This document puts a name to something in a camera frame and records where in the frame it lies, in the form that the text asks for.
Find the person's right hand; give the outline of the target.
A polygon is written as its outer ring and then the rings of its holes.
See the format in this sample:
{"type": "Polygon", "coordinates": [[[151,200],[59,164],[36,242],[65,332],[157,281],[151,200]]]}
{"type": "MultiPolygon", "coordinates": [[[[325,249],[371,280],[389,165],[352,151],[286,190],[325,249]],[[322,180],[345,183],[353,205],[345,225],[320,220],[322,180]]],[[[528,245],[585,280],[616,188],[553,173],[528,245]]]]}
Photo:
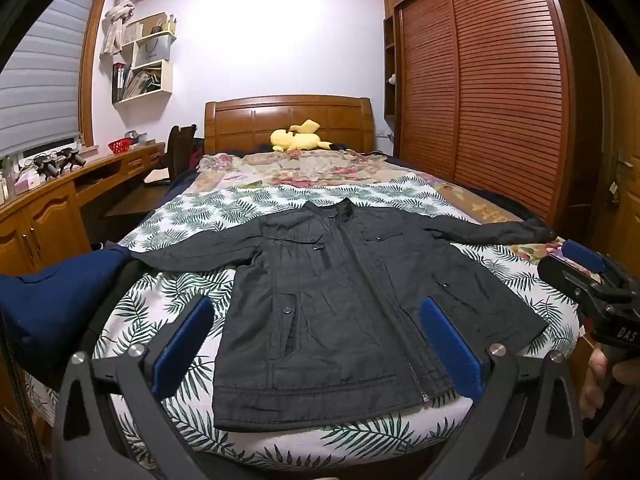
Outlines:
{"type": "Polygon", "coordinates": [[[604,403],[603,386],[608,373],[622,385],[636,389],[640,385],[640,362],[638,359],[619,362],[613,366],[608,364],[608,358],[600,347],[591,352],[588,370],[582,392],[579,396],[579,407],[582,418],[593,418],[596,411],[604,403]]]}

